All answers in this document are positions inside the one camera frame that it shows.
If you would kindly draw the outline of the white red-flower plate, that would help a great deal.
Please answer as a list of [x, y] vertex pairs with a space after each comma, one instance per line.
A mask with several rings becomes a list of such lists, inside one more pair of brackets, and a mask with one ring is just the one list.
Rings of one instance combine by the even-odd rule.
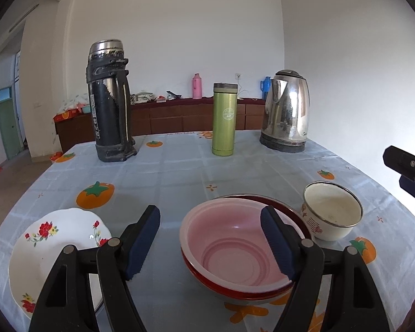
[[31, 318], [44, 282], [62, 249], [99, 247], [111, 238], [95, 213], [81, 208], [53, 211], [32, 223], [15, 243], [9, 261], [12, 297]]

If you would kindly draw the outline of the white enamel bowl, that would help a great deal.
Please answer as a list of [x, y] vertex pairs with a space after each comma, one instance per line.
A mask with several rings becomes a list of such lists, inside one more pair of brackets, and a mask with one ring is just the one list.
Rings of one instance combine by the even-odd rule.
[[325, 181], [308, 184], [300, 216], [311, 233], [323, 241], [338, 241], [362, 220], [364, 210], [347, 188]]

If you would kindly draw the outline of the stainless electric kettle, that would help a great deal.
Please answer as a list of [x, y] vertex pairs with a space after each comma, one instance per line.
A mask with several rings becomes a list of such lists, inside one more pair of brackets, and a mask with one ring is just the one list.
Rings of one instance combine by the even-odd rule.
[[293, 70], [275, 73], [264, 105], [260, 143], [277, 151], [302, 152], [307, 141], [309, 109], [307, 80]]

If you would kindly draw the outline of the blue thermos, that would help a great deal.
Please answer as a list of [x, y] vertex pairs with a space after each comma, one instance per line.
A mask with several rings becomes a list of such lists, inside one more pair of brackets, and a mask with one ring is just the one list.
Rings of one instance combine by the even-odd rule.
[[260, 81], [260, 90], [262, 93], [262, 99], [266, 100], [268, 96], [268, 92], [271, 89], [271, 77], [266, 76], [263, 80]]

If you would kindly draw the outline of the green door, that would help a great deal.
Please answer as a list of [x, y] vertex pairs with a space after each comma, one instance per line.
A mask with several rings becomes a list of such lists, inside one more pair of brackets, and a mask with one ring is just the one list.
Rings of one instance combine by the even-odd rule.
[[23, 151], [12, 87], [0, 89], [0, 132], [8, 160]]

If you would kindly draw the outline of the light blue printed tablecloth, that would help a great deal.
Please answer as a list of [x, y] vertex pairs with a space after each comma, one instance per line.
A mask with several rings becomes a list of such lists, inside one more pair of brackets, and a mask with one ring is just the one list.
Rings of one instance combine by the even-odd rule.
[[148, 205], [161, 212], [161, 226], [150, 253], [129, 284], [149, 331], [272, 331], [280, 304], [255, 309], [227, 306], [201, 286], [186, 268], [179, 244], [183, 217], [196, 205], [219, 196], [268, 196], [299, 211], [302, 192], [322, 172], [351, 190], [364, 208], [360, 225], [334, 249], [375, 247], [368, 265], [392, 328], [398, 328], [415, 299], [415, 217], [386, 189], [315, 142], [287, 154], [264, 147], [259, 132], [236, 133], [230, 157], [212, 154], [203, 133], [173, 133], [137, 138], [138, 153], [123, 163], [103, 163], [94, 143], [72, 149], [73, 158], [53, 164], [12, 208], [0, 227], [0, 309], [16, 331], [29, 319], [14, 302], [8, 266], [24, 231], [47, 213], [76, 205], [78, 194], [96, 182], [115, 188], [98, 207], [114, 236], [136, 222]]

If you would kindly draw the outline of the dark wooden sideboard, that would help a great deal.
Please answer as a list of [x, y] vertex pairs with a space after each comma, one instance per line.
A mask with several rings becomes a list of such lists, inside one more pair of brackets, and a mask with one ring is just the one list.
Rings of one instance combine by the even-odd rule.
[[[164, 103], [140, 103], [131, 106], [133, 136], [160, 133], [208, 131], [213, 127], [214, 99], [203, 97], [170, 100]], [[237, 102], [237, 130], [259, 130], [264, 115], [264, 101], [244, 98]], [[55, 130], [63, 152], [94, 140], [91, 114], [55, 122]]]

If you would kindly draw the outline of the green tumbler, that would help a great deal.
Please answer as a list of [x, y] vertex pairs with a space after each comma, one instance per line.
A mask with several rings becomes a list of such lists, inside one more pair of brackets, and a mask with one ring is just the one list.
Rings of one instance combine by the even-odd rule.
[[212, 153], [227, 157], [234, 153], [238, 85], [214, 83]]

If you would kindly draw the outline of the mesh food cover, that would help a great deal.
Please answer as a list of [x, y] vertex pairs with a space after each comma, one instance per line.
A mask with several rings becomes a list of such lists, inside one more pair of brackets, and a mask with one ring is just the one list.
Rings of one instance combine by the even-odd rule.
[[89, 96], [87, 94], [76, 94], [68, 100], [64, 100], [58, 110], [58, 114], [62, 114], [69, 110], [79, 110], [83, 112], [83, 108], [89, 105]]

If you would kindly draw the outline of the large black thermos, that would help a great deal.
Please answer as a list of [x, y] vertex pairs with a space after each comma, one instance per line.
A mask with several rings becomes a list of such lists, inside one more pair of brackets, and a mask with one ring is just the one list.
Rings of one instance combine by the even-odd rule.
[[120, 162], [136, 155], [131, 134], [130, 91], [123, 44], [100, 40], [90, 47], [86, 81], [97, 156], [102, 162]]

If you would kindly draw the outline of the pink thermos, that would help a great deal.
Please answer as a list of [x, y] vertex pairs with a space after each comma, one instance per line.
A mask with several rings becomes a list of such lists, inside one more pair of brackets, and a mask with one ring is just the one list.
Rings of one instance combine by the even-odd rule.
[[192, 93], [193, 93], [193, 99], [202, 99], [202, 81], [201, 76], [199, 74], [194, 74], [192, 78]]

